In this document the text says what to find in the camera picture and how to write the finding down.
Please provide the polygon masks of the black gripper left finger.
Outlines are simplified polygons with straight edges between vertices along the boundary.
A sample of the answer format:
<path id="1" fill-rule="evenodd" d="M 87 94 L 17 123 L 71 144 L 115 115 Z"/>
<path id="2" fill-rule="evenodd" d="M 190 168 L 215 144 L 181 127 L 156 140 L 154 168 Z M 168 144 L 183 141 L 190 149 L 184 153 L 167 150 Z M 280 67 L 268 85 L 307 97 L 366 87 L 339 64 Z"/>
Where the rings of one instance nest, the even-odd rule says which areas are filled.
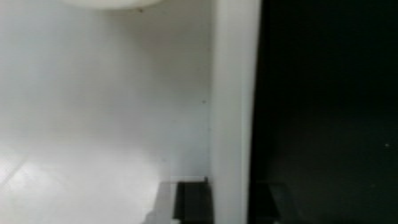
<path id="1" fill-rule="evenodd" d="M 158 185 L 142 224 L 211 224 L 211 186 L 206 177 L 176 178 Z"/>

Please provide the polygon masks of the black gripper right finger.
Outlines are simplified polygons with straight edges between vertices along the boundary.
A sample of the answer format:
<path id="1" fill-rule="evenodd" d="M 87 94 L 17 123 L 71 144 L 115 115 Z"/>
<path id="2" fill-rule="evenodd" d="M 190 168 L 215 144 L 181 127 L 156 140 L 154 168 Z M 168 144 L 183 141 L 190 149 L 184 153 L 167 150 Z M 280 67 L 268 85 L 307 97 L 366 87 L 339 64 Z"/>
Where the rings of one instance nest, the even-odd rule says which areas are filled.
<path id="1" fill-rule="evenodd" d="M 256 183 L 254 224 L 293 224 L 296 211 L 289 190 L 280 183 Z"/>

